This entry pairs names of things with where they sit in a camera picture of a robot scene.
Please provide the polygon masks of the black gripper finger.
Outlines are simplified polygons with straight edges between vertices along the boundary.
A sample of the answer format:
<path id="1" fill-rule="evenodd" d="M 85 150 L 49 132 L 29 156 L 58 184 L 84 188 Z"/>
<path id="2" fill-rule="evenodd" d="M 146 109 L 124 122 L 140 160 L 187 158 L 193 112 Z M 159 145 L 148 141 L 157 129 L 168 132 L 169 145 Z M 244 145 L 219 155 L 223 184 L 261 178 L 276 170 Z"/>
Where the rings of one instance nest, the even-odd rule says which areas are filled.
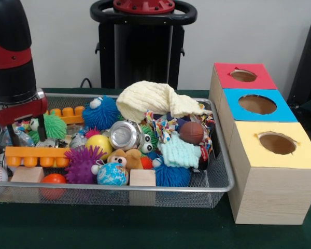
<path id="1" fill-rule="evenodd" d="M 7 130 L 13 146 L 20 146 L 20 141 L 11 124 L 7 125 Z"/>
<path id="2" fill-rule="evenodd" d="M 41 142 L 44 142 L 47 139 L 45 120 L 43 115 L 38 116 L 38 135 Z"/>

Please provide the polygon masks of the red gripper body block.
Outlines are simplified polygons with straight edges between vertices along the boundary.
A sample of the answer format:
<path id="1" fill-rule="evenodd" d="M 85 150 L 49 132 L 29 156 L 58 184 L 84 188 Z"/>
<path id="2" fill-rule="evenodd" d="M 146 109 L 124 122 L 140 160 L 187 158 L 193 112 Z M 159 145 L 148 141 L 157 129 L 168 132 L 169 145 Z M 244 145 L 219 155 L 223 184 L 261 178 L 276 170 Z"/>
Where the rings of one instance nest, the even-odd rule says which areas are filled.
<path id="1" fill-rule="evenodd" d="M 28 118 L 38 118 L 46 111 L 46 95 L 42 88 L 38 88 L 36 95 L 24 103 L 0 104 L 0 126 L 5 127 Z"/>

